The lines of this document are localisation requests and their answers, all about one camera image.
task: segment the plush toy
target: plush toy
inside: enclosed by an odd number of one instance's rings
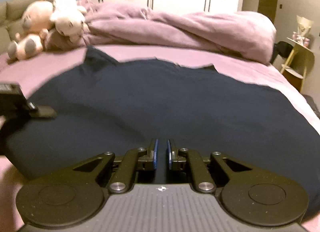
[[[8,56],[10,59],[25,60],[43,51],[44,39],[48,30],[42,30],[38,35],[29,34],[19,43],[12,41],[8,47]]]
[[[54,13],[50,17],[57,31],[62,36],[68,36],[70,42],[76,43],[88,30],[84,15],[87,10],[78,6],[76,0],[54,0]]]
[[[50,30],[53,28],[53,23],[50,17],[53,13],[53,5],[47,1],[37,1],[28,6],[22,15],[22,27],[24,33],[16,34],[16,41],[20,41],[28,34],[38,35],[44,29]]]

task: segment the small table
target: small table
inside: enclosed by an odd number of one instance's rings
[[[305,46],[299,44],[293,39],[287,38],[288,40],[294,42],[294,47],[288,56],[286,62],[282,65],[282,69],[280,73],[284,75],[284,77],[289,81],[291,85],[293,85],[299,92],[302,90],[306,75],[307,75],[307,62],[311,59],[314,60],[315,55],[313,52],[306,48]],[[290,68],[292,60],[296,54],[302,54],[304,57],[304,68],[303,75],[299,74],[293,68]]]

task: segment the dark blue fabric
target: dark blue fabric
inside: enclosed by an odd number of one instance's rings
[[[50,80],[30,101],[52,106],[57,119],[8,122],[0,134],[6,156],[29,178],[173,138],[178,147],[207,156],[221,151],[294,179],[310,197],[307,216],[320,209],[320,136],[270,87],[157,59],[118,63],[89,48],[84,64]],[[166,182],[164,145],[157,183]]]

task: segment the gray ribbed surface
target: gray ribbed surface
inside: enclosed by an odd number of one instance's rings
[[[189,184],[136,184],[126,194],[111,196],[92,219],[60,232],[266,232],[231,218],[209,194],[191,190]],[[23,232],[46,231],[25,228]],[[273,229],[277,232],[305,231],[297,224]]]

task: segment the white plush toy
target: white plush toy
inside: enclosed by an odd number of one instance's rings
[[[84,32],[88,31],[83,6],[78,6],[76,0],[54,0],[55,10],[50,17],[57,31],[62,36],[68,36],[72,43],[76,43]]]

